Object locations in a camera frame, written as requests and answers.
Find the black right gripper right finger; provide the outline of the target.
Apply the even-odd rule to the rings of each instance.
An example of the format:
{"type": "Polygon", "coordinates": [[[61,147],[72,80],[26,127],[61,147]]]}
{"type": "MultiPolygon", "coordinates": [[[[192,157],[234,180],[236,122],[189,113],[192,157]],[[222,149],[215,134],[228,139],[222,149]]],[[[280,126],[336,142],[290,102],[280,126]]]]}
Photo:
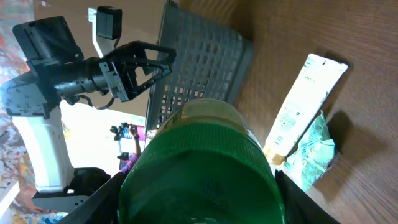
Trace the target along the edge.
{"type": "Polygon", "coordinates": [[[287,223],[339,224],[282,171],[275,171],[275,181],[282,194],[287,223]]]}

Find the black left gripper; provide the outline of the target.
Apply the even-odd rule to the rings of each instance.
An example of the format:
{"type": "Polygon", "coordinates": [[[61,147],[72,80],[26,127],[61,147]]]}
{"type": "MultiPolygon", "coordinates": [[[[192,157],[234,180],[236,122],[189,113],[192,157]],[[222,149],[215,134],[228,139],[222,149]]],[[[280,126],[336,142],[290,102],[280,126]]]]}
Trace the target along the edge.
{"type": "Polygon", "coordinates": [[[176,50],[142,41],[132,41],[116,47],[104,58],[90,57],[86,60],[86,90],[109,91],[121,102],[131,101],[154,86],[159,80],[171,74],[171,64],[177,56],[176,50]],[[166,54],[162,60],[147,57],[147,51],[166,54]],[[137,84],[136,68],[147,67],[154,76],[137,84]]]}

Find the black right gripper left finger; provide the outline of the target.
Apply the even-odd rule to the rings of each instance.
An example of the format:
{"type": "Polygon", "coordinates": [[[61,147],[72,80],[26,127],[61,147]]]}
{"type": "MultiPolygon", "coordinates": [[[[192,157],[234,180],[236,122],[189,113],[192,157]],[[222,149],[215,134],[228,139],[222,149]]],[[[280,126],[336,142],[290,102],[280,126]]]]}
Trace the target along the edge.
{"type": "Polygon", "coordinates": [[[118,223],[119,192],[126,177],[117,173],[57,224],[118,223]]]}

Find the teal tissue packet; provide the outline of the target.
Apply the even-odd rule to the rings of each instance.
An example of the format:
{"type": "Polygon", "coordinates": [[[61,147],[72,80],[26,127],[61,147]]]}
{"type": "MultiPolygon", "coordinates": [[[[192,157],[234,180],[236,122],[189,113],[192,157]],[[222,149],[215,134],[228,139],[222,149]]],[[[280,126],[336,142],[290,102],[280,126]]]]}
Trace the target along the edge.
{"type": "Polygon", "coordinates": [[[335,157],[335,142],[321,111],[298,142],[297,150],[279,167],[304,192],[328,170],[335,157]]]}

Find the green lid seasoning jar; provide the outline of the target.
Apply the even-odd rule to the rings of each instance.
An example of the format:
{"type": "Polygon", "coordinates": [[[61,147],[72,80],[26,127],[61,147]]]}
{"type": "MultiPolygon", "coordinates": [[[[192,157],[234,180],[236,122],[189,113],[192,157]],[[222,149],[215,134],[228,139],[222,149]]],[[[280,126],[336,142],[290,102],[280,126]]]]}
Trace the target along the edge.
{"type": "Polygon", "coordinates": [[[185,103],[127,175],[120,223],[286,223],[270,165],[231,104],[185,103]]]}

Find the white cream tube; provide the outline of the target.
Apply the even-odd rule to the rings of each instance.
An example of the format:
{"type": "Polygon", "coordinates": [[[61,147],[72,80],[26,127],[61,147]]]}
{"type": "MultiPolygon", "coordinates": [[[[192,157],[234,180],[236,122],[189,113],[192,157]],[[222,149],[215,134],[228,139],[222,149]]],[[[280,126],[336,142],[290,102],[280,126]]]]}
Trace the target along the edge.
{"type": "Polygon", "coordinates": [[[267,160],[280,165],[349,66],[309,54],[280,107],[263,147],[267,160]]]}

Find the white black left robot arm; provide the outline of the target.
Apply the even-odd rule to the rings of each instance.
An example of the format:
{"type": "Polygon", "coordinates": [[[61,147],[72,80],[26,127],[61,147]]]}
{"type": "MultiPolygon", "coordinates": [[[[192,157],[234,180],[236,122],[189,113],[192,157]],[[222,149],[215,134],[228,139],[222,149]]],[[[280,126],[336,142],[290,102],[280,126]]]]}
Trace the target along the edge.
{"type": "Polygon", "coordinates": [[[18,24],[13,34],[29,71],[1,86],[35,174],[35,206],[70,213],[109,180],[99,168],[74,168],[60,103],[74,105],[94,91],[131,101],[171,72],[176,51],[133,41],[101,57],[84,58],[62,16],[18,24]]]}

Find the person in purple shirt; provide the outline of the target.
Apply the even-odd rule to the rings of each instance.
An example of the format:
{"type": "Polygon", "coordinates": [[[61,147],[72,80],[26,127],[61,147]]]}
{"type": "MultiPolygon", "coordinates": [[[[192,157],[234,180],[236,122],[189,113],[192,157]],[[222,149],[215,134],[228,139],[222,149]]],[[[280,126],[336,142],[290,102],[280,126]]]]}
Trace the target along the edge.
{"type": "Polygon", "coordinates": [[[141,147],[139,144],[140,136],[138,134],[137,126],[129,124],[127,128],[129,132],[127,138],[121,138],[119,140],[121,143],[122,153],[127,153],[127,155],[122,156],[121,159],[125,162],[125,165],[120,168],[119,172],[123,174],[128,174],[141,156],[141,147]]]}

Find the grey plastic mesh basket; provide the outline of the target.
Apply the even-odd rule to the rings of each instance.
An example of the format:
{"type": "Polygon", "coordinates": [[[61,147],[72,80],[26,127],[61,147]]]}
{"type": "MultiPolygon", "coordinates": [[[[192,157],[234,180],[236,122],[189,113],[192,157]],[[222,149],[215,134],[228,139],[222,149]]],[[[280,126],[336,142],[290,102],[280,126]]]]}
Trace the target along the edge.
{"type": "Polygon", "coordinates": [[[232,104],[254,54],[253,43],[220,23],[167,1],[157,41],[177,52],[172,73],[150,88],[146,131],[186,102],[214,98],[232,104]]]}

